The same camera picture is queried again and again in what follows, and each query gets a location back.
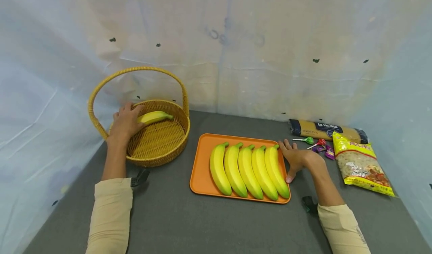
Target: white fabric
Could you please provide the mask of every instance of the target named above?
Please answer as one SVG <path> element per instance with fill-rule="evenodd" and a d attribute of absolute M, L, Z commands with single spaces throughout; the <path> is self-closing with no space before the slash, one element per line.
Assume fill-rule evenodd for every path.
<path fill-rule="evenodd" d="M 427 151 L 398 145 L 432 130 L 431 10 L 430 0 L 0 0 L 0 252 L 23 251 L 102 142 L 86 111 L 92 89 L 142 65 L 179 76 L 192 110 L 363 127 L 432 245 L 430 182 L 416 179 L 432 170 L 418 164 Z M 106 126 L 117 101 L 137 96 L 182 104 L 176 81 L 138 72 L 103 88 L 96 115 Z M 413 151 L 419 168 L 407 175 Z"/>

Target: yellow bag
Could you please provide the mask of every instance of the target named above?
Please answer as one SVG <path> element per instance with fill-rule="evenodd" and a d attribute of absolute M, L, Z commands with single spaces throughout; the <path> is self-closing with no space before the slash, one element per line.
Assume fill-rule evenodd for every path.
<path fill-rule="evenodd" d="M 378 164 L 370 143 L 355 143 L 333 132 L 334 153 L 343 181 L 395 197 L 389 179 Z"/>

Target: wicker basket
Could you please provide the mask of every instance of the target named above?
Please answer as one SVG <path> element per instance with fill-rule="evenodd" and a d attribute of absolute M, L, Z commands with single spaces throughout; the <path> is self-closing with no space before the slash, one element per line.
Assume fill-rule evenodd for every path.
<path fill-rule="evenodd" d="M 166 100 L 147 100 L 134 105 L 134 107 L 139 104 L 145 105 L 144 109 L 140 112 L 140 116 L 154 111 L 163 111 L 174 116 L 174 120 L 163 120 L 143 128 L 129 140 L 127 147 L 126 158 L 136 165 L 143 167 L 161 166 L 176 158 L 183 151 L 191 128 L 188 95 L 184 84 L 173 73 L 164 69 L 159 69 L 158 67 L 146 66 L 131 67 L 116 72 L 105 78 L 93 90 L 88 100 L 88 114 L 96 129 L 106 140 L 108 138 L 108 133 L 94 116 L 95 114 L 93 112 L 93 103 L 96 95 L 106 83 L 115 77 L 137 70 L 154 70 L 156 72 L 165 73 L 173 77 L 180 84 L 182 89 L 183 107 Z"/>

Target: forearm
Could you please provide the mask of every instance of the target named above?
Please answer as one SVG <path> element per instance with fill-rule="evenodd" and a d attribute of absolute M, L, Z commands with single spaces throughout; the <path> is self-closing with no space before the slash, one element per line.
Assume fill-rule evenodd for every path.
<path fill-rule="evenodd" d="M 325 163 L 309 169 L 318 196 L 318 215 L 333 254 L 370 254 L 353 212 L 330 178 Z"/>
<path fill-rule="evenodd" d="M 345 204 L 332 178 L 330 178 L 329 171 L 324 161 L 323 163 L 313 163 L 313 165 L 310 165 L 309 171 L 310 174 L 312 174 L 313 184 L 315 185 L 316 195 L 318 196 L 318 203 L 321 206 Z"/>
<path fill-rule="evenodd" d="M 116 178 L 94 186 L 86 254 L 126 253 L 133 199 L 130 182 L 130 178 Z"/>
<path fill-rule="evenodd" d="M 122 140 L 107 140 L 108 152 L 103 168 L 102 179 L 109 180 L 114 178 L 126 177 L 126 148 L 127 142 Z"/>

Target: purple candy wrapper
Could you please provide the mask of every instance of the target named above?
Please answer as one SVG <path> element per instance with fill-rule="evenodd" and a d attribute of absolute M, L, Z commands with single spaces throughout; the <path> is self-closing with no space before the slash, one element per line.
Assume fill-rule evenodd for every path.
<path fill-rule="evenodd" d="M 312 147 L 312 151 L 319 153 L 322 151 L 326 151 L 326 148 L 324 145 L 317 145 L 317 146 Z"/>
<path fill-rule="evenodd" d="M 333 151 L 333 148 L 331 148 L 330 146 L 327 146 L 327 151 L 325 152 L 325 156 L 327 158 L 330 158 L 331 160 L 335 159 L 335 152 Z"/>

